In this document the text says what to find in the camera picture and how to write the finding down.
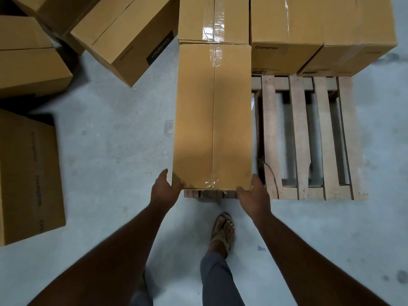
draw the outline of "person's left arm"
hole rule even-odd
[[[181,183],[169,185],[167,171],[156,179],[150,204],[140,214],[58,276],[30,305],[129,305],[157,231],[183,189]]]

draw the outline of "forearm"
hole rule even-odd
[[[272,214],[254,223],[298,305],[387,305]]]
[[[56,278],[32,305],[128,304],[165,215],[146,207]]]

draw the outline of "person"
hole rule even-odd
[[[167,169],[160,173],[143,211],[58,276],[30,305],[153,305],[143,277],[145,264],[160,224],[183,189],[181,183],[169,185],[166,175]],[[257,175],[250,191],[237,188],[237,198],[298,305],[387,305],[276,218]],[[204,306],[244,305],[225,261],[234,239],[234,222],[222,213],[200,265]]]

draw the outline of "wooden pallet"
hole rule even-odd
[[[349,77],[297,77],[255,76],[252,77],[255,104],[262,97],[262,124],[264,148],[265,184],[269,195],[280,200],[366,200],[364,187],[363,157],[356,109],[353,99],[353,84]],[[295,141],[296,186],[283,186],[278,150],[278,123],[276,92],[288,91],[293,114]],[[323,167],[323,186],[309,187],[310,146],[306,114],[305,91],[316,94]],[[341,127],[349,183],[339,184],[329,96],[339,98]],[[185,190],[188,198],[236,198],[235,191]]]

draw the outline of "pant leg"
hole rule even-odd
[[[227,262],[218,252],[205,255],[200,265],[203,306],[245,306]]]
[[[153,300],[146,291],[139,290],[133,294],[129,306],[153,306]]]

